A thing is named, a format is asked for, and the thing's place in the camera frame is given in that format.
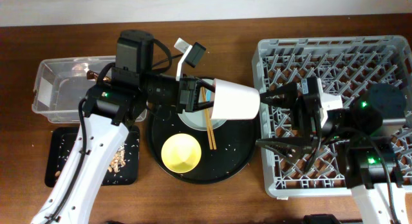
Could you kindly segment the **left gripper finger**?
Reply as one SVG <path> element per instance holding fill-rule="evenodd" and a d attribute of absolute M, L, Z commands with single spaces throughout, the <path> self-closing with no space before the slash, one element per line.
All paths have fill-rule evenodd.
<path fill-rule="evenodd" d="M 202 88 L 209 90 L 211 92 L 215 92 L 215 87 L 208 82 L 204 81 L 203 79 L 196 78 L 196 91 L 200 92 Z"/>
<path fill-rule="evenodd" d="M 194 105 L 194 110 L 195 111 L 201 111 L 201 110 L 204 110 L 204 109 L 209 109 L 213 106 L 214 106 L 214 101 L 197 102 Z"/>

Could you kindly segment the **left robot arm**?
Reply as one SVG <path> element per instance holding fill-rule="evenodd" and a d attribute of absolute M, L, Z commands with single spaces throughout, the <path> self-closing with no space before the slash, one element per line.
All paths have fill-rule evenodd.
<path fill-rule="evenodd" d="M 168 67 L 153 68 L 154 47 L 173 62 L 171 52 L 150 33 L 124 30 L 117 41 L 114 62 L 103 67 L 96 83 L 79 102 L 80 127 L 76 140 L 48 199 L 32 223 L 87 223 L 98 190 L 117 149 L 150 103 L 175 113 L 196 112 L 213 106 L 200 102 L 200 90 L 214 86 L 183 76 L 184 64 L 195 67 L 205 53 L 199 43 L 177 41 L 183 55 L 175 77 Z"/>

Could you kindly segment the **wooden chopstick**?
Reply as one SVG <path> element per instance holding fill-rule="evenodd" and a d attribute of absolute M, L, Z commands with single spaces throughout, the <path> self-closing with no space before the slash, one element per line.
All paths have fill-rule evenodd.
<path fill-rule="evenodd" d="M 206 102 L 205 88 L 202 88 L 200 91 L 201 91 L 201 96 L 202 96 L 203 101 Z M 208 121 L 207 121 L 207 117 L 206 117 L 206 112 L 205 112 L 205 110 L 206 110 L 206 109 L 204 109 L 203 111 L 204 111 L 205 121 L 206 121 L 206 125 L 207 125 L 207 134 L 208 134 L 208 139 L 209 139 L 209 148 L 210 148 L 210 150 L 213 150 L 213 149 L 212 149 L 211 136 L 210 136 L 210 134 L 209 134 Z"/>
<path fill-rule="evenodd" d="M 210 118 L 210 115 L 209 115 L 209 109 L 206 109 L 205 112 L 206 112 L 206 117 L 207 117 L 207 121 L 208 121 L 209 134 L 211 136 L 212 149 L 217 150 L 216 141 L 215 141 L 214 132 L 213 132 L 212 121 L 211 121 L 211 118 Z"/>

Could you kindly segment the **brown snack wrapper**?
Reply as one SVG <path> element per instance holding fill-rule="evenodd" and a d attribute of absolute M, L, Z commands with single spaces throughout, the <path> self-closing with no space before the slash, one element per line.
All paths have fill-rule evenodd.
<path fill-rule="evenodd" d="M 94 72 L 94 71 L 88 71 L 87 73 L 86 73 L 86 78 L 88 79 L 88 80 L 91 80 L 91 81 L 97 81 L 98 80 L 98 78 L 99 78 L 99 74 L 97 73 L 97 72 Z M 107 77 L 107 76 L 104 76 L 103 77 L 103 79 L 102 79 L 102 82 L 104 82 L 104 83 L 110 83 L 111 82 L 111 78 L 110 77 Z"/>

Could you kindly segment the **yellow bowl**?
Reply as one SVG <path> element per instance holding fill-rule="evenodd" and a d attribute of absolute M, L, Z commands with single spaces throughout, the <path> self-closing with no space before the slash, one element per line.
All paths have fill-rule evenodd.
<path fill-rule="evenodd" d="M 163 164 L 174 173 L 187 173 L 201 160 L 201 145 L 195 137 L 178 133 L 170 136 L 161 149 Z"/>

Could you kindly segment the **pink cup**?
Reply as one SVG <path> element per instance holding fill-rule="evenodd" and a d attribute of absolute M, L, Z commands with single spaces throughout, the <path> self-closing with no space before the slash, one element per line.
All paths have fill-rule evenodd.
<path fill-rule="evenodd" d="M 226 80 L 214 79 L 211 120 L 251 120 L 260 107 L 260 94 L 255 88 Z"/>

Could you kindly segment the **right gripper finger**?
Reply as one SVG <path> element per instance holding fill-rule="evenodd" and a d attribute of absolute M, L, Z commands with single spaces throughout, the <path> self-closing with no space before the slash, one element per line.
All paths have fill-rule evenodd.
<path fill-rule="evenodd" d="M 284 109 L 292 108 L 297 98 L 298 88 L 296 82 L 290 82 L 273 91 L 267 91 L 260 94 L 261 103 Z"/>
<path fill-rule="evenodd" d="M 303 137 L 265 138 L 256 140 L 256 145 L 287 160 L 298 160 L 313 150 L 311 141 Z"/>

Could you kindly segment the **peanut shell food scraps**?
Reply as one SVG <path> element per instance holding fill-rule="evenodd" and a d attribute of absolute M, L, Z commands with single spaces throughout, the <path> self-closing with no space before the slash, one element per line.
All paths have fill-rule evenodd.
<path fill-rule="evenodd" d="M 121 145 L 116 151 L 112 161 L 109 164 L 108 171 L 110 173 L 118 173 L 121 167 L 126 165 L 125 161 L 125 147 Z"/>

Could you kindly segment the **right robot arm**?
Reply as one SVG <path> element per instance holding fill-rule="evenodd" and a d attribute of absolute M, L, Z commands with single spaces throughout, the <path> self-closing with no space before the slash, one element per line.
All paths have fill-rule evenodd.
<path fill-rule="evenodd" d="M 324 145 L 344 142 L 338 164 L 364 223 L 408 223 L 406 191 L 392 147 L 393 134 L 406 124 L 407 100 L 389 84 L 378 83 L 353 100 L 324 92 L 320 78 L 291 82 L 260 95 L 268 106 L 288 109 L 299 136 L 261 138 L 256 144 L 287 162 L 308 154 L 309 169 Z"/>

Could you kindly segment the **blue cup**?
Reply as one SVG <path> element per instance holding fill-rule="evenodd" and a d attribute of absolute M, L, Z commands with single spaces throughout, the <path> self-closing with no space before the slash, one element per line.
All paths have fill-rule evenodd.
<path fill-rule="evenodd" d="M 205 90 L 206 101 L 210 102 L 212 100 L 212 91 L 206 89 Z"/>

